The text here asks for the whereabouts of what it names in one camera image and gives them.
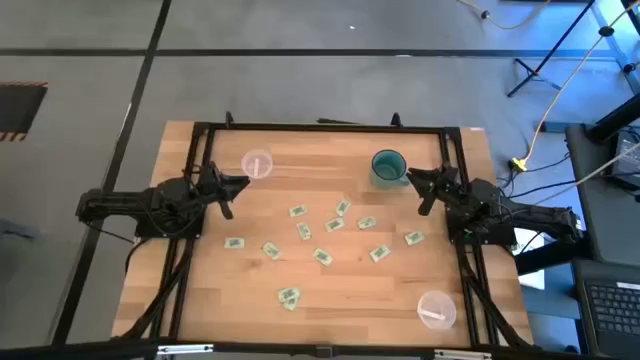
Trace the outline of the black aluminium table frame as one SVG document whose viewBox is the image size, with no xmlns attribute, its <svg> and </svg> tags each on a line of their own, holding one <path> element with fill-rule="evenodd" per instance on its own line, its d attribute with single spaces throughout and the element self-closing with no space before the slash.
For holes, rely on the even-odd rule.
<svg viewBox="0 0 640 360">
<path fill-rule="evenodd" d="M 208 209 L 184 286 L 173 293 L 160 321 L 160 331 L 181 340 L 207 340 L 268 345 L 378 345 L 467 348 L 500 336 L 480 307 L 469 326 L 455 248 L 448 239 L 444 207 L 436 204 L 422 217 L 410 187 L 383 190 L 369 179 L 372 156 L 394 149 L 416 167 L 434 168 L 453 158 L 456 146 L 442 144 L 438 131 L 269 124 L 256 130 L 244 124 L 221 126 L 201 135 L 190 122 L 166 124 L 153 166 L 153 183 L 179 176 L 188 161 L 210 157 L 229 174 L 241 170 L 250 150 L 269 152 L 274 167 L 266 178 L 253 180 L 232 204 L 226 220 L 217 205 Z M 345 226 L 333 232 L 325 223 L 339 217 L 336 206 L 351 206 Z M 289 209 L 305 205 L 303 216 Z M 374 216 L 374 227 L 359 230 L 357 222 Z M 303 241 L 296 224 L 309 225 Z M 423 232 L 424 240 L 408 246 L 404 236 Z M 226 249 L 227 237 L 245 239 L 243 249 Z M 272 260 L 266 242 L 280 250 Z M 386 244 L 391 254 L 374 263 L 369 252 Z M 333 262 L 319 263 L 316 248 Z M 283 288 L 298 288 L 294 311 L 278 299 Z M 429 291 L 449 295 L 457 319 L 447 330 L 432 330 L 419 318 L 420 297 Z"/>
</svg>

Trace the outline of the teal ceramic mug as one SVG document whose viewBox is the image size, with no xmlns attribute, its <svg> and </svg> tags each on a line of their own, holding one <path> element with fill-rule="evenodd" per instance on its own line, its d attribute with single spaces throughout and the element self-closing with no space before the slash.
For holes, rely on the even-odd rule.
<svg viewBox="0 0 640 360">
<path fill-rule="evenodd" d="M 399 152 L 391 149 L 378 151 L 371 161 L 371 183 L 378 188 L 408 186 L 407 170 L 407 162 Z"/>
</svg>

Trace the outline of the black side desk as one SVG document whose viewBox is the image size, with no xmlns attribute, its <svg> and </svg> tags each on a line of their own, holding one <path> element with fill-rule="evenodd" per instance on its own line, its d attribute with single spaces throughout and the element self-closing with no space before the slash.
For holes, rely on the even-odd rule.
<svg viewBox="0 0 640 360">
<path fill-rule="evenodd" d="M 578 186 L 595 259 L 640 266 L 640 203 L 594 171 L 611 159 L 609 147 L 591 142 L 582 125 L 566 130 L 574 175 L 592 177 Z"/>
</svg>

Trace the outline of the black striped floor mat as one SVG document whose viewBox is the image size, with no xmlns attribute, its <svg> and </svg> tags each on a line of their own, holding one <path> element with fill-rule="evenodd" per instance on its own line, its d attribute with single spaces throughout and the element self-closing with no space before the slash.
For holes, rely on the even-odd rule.
<svg viewBox="0 0 640 360">
<path fill-rule="evenodd" d="M 47 82 L 0 82 L 0 142 L 26 139 L 47 91 Z"/>
</svg>

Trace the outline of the silver metal bracket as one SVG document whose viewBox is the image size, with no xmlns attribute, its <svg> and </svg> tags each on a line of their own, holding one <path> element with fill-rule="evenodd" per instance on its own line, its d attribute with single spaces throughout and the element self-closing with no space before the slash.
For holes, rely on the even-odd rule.
<svg viewBox="0 0 640 360">
<path fill-rule="evenodd" d="M 173 356 L 185 354 L 210 353 L 214 351 L 213 344 L 182 344 L 161 345 L 157 348 L 157 356 Z"/>
<path fill-rule="evenodd" d="M 493 360 L 491 353 L 436 349 L 433 360 Z"/>
</svg>

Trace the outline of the black keyboard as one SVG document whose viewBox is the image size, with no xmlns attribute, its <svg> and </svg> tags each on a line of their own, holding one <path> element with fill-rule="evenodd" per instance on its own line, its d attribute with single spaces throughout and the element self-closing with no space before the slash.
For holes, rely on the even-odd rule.
<svg viewBox="0 0 640 360">
<path fill-rule="evenodd" d="M 640 360 L 640 267 L 572 262 L 587 351 Z"/>
</svg>

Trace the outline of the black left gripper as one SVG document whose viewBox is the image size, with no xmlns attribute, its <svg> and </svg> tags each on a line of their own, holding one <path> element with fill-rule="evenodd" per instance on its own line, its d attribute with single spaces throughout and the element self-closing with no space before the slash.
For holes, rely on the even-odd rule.
<svg viewBox="0 0 640 360">
<path fill-rule="evenodd" d="M 208 162 L 206 165 L 203 165 L 200 168 L 199 180 L 197 183 L 197 193 L 199 199 L 205 204 L 210 204 L 218 201 L 224 218 L 227 220 L 231 220 L 234 218 L 234 216 L 229 205 L 230 200 L 223 199 L 223 190 L 226 193 L 240 193 L 249 184 L 250 178 L 248 176 L 224 174 L 221 175 L 220 183 L 220 175 L 215 163 Z"/>
</svg>

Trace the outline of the white paper sheet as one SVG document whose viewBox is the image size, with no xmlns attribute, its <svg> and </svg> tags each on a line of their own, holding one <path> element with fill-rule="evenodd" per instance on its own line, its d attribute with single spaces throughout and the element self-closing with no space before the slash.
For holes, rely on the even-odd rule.
<svg viewBox="0 0 640 360">
<path fill-rule="evenodd" d="M 516 228 L 514 233 L 516 244 L 512 246 L 511 252 L 516 258 L 519 283 L 536 290 L 544 290 L 544 271 L 538 268 L 537 259 L 531 252 L 545 245 L 545 234 L 522 228 Z"/>
</svg>

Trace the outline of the black tripod stand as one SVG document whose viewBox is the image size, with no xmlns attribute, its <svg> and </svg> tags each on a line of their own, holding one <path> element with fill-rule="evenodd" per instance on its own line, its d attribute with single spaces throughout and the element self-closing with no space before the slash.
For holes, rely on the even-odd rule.
<svg viewBox="0 0 640 360">
<path fill-rule="evenodd" d="M 596 0 L 585 0 L 586 5 L 581 10 L 581 12 L 577 15 L 575 20 L 571 23 L 571 25 L 567 28 L 567 30 L 562 34 L 559 40 L 554 44 L 554 46 L 547 52 L 546 56 L 542 59 L 542 61 L 537 65 L 536 68 L 532 68 L 526 62 L 524 62 L 520 58 L 514 59 L 514 65 L 516 68 L 522 68 L 526 71 L 526 76 L 523 80 L 521 80 L 517 85 L 515 85 L 511 90 L 509 90 L 506 94 L 508 98 L 512 98 L 522 87 L 527 85 L 528 83 L 534 80 L 540 80 L 555 90 L 560 90 L 560 86 L 555 84 L 550 80 L 545 80 L 541 77 L 540 72 L 542 68 L 547 64 L 547 62 L 556 54 L 559 47 L 564 43 L 566 38 L 571 34 L 577 24 L 584 18 L 587 12 L 591 9 L 591 7 L 595 4 Z"/>
</svg>

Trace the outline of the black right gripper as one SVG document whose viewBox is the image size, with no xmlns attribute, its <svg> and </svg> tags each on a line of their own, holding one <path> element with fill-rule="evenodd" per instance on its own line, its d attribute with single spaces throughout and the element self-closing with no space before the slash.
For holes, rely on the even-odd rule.
<svg viewBox="0 0 640 360">
<path fill-rule="evenodd" d="M 453 201 L 456 199 L 459 195 L 458 174 L 457 168 L 445 165 L 432 170 L 410 168 L 407 171 L 406 176 L 414 187 L 433 186 L 434 194 L 431 192 L 420 194 L 422 203 L 418 208 L 418 213 L 421 216 L 430 214 L 435 202 L 435 196 L 441 201 Z"/>
</svg>

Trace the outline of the clear plastic cup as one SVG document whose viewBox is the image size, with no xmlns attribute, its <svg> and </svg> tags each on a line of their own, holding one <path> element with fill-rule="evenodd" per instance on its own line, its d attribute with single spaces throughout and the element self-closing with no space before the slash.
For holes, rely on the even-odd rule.
<svg viewBox="0 0 640 360">
<path fill-rule="evenodd" d="M 260 173 L 258 178 L 254 178 L 254 159 L 260 160 Z M 273 169 L 273 158 L 266 150 L 255 149 L 248 151 L 241 160 L 243 172 L 252 179 L 263 179 L 270 175 Z"/>
<path fill-rule="evenodd" d="M 444 321 L 426 318 L 418 314 L 418 309 L 424 309 L 443 314 Z M 453 327 L 457 319 L 457 309 L 452 298 L 441 291 L 429 291 L 418 300 L 416 312 L 420 320 L 432 330 L 447 330 Z"/>
</svg>

